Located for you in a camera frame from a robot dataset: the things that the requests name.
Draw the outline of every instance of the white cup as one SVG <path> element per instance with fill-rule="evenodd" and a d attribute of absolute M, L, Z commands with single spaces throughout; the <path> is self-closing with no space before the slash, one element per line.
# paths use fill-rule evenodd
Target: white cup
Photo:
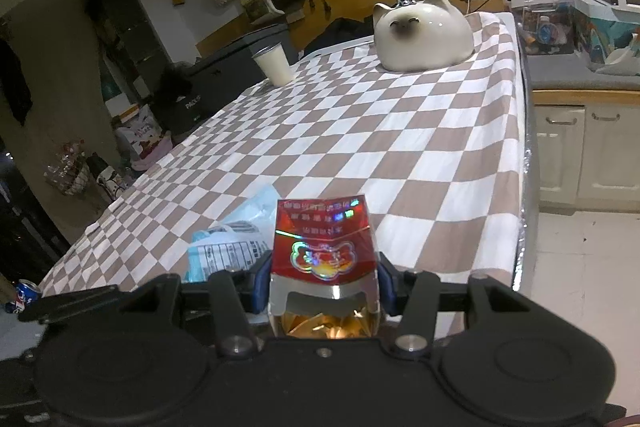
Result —
<path fill-rule="evenodd" d="M 274 86 L 286 86 L 293 80 L 293 71 L 289 66 L 287 55 L 284 54 L 282 44 L 264 48 L 254 54 L 253 58 Z"/>

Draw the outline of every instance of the metal screw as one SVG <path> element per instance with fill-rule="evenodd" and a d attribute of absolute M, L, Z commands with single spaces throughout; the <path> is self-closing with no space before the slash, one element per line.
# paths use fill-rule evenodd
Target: metal screw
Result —
<path fill-rule="evenodd" d="M 233 335 L 223 340 L 220 343 L 220 347 L 227 355 L 243 355 L 254 347 L 254 343 L 247 337 Z"/>
<path fill-rule="evenodd" d="M 428 345 L 429 343 L 427 342 L 427 339 L 420 335 L 401 335 L 396 338 L 396 346 L 403 351 L 409 351 L 409 353 L 426 349 Z"/>
<path fill-rule="evenodd" d="M 333 353 L 334 352 L 328 347 L 318 347 L 318 349 L 316 349 L 316 354 L 324 359 L 328 359 Z"/>

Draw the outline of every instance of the white cat figurine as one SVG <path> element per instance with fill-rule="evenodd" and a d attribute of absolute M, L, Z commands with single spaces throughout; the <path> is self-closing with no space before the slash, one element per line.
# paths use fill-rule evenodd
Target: white cat figurine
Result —
<path fill-rule="evenodd" d="M 380 63 L 389 71 L 437 70 L 474 52 L 471 28 L 448 0 L 398 0 L 394 8 L 376 4 L 373 25 Z"/>

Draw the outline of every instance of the cabinet door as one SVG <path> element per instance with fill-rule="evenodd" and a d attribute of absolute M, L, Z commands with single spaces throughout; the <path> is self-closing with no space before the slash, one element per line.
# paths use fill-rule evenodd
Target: cabinet door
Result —
<path fill-rule="evenodd" d="M 640 201 L 640 108 L 587 107 L 578 195 Z"/>
<path fill-rule="evenodd" d="M 584 108 L 536 106 L 540 200 L 574 203 L 580 179 Z"/>

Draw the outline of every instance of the light blue plastic bag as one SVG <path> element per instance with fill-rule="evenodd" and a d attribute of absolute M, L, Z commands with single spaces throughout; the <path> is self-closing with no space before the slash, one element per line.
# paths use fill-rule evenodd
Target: light blue plastic bag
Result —
<path fill-rule="evenodd" d="M 189 271 L 184 281 L 206 281 L 211 273 L 227 268 L 248 269 L 271 250 L 278 199 L 277 190 L 266 185 L 222 222 L 194 232 L 187 249 Z"/>

